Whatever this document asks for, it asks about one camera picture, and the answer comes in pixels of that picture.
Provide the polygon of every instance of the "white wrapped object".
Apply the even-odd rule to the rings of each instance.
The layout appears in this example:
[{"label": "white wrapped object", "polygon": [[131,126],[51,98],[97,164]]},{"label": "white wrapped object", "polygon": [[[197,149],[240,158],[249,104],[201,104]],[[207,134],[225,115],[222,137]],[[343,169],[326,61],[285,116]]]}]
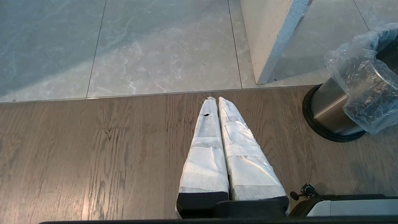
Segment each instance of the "white wrapped object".
[{"label": "white wrapped object", "polygon": [[264,200],[287,196],[235,105],[220,97],[219,113],[230,176],[230,198]]},{"label": "white wrapped object", "polygon": [[222,147],[216,100],[204,101],[191,148],[180,179],[179,193],[228,193],[229,183]]}]

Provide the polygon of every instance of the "gray marble tile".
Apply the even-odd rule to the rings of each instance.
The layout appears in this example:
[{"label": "gray marble tile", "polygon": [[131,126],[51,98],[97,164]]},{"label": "gray marble tile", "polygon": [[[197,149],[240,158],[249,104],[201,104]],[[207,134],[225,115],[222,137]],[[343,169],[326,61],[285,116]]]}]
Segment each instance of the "gray marble tile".
[{"label": "gray marble tile", "polygon": [[369,29],[398,22],[397,0],[355,0]]},{"label": "gray marble tile", "polygon": [[230,1],[231,18],[243,88],[322,83],[329,77],[324,64],[325,53],[368,31],[353,1],[314,0],[278,61],[270,83],[256,85],[245,45],[246,36],[238,32],[243,29],[243,17],[240,18],[241,12],[232,10],[233,2]]},{"label": "gray marble tile", "polygon": [[86,97],[105,0],[2,0],[0,102]]},{"label": "gray marble tile", "polygon": [[226,0],[108,0],[88,96],[241,88]]}]

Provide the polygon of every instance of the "wood grain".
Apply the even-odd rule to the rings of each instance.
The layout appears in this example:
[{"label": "wood grain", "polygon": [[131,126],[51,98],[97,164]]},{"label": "wood grain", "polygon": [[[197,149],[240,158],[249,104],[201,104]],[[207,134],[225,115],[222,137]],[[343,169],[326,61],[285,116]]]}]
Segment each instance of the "wood grain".
[{"label": "wood grain", "polygon": [[176,218],[203,100],[240,110],[287,192],[397,196],[398,126],[350,143],[306,124],[310,86],[0,104],[0,223]]}]

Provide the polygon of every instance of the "plastic bag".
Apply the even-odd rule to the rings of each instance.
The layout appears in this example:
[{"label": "plastic bag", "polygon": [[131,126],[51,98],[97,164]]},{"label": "plastic bag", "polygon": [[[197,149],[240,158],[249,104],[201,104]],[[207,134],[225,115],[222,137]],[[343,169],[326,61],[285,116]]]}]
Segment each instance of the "plastic bag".
[{"label": "plastic bag", "polygon": [[398,123],[398,23],[354,37],[328,52],[325,63],[355,123],[371,134]]}]

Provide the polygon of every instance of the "black plastic base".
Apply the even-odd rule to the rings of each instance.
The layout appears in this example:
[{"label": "black plastic base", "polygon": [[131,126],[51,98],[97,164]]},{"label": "black plastic base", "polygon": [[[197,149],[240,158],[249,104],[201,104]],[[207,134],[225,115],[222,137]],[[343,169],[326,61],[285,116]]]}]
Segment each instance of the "black plastic base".
[{"label": "black plastic base", "polygon": [[330,141],[335,142],[349,142],[354,141],[360,137],[362,137],[366,131],[357,132],[351,135],[342,136],[335,134],[333,132],[328,131],[324,127],[322,127],[315,119],[314,115],[311,111],[311,98],[314,93],[321,87],[322,84],[314,86],[308,93],[305,95],[304,100],[302,101],[302,113],[304,115],[305,120],[307,121],[308,125],[320,136],[326,138]]},{"label": "black plastic base", "polygon": [[266,200],[224,201],[213,208],[213,218],[265,218],[286,217],[289,198],[286,196]]},{"label": "black plastic base", "polygon": [[176,208],[181,218],[212,218],[212,208],[228,201],[227,192],[179,193]]}]

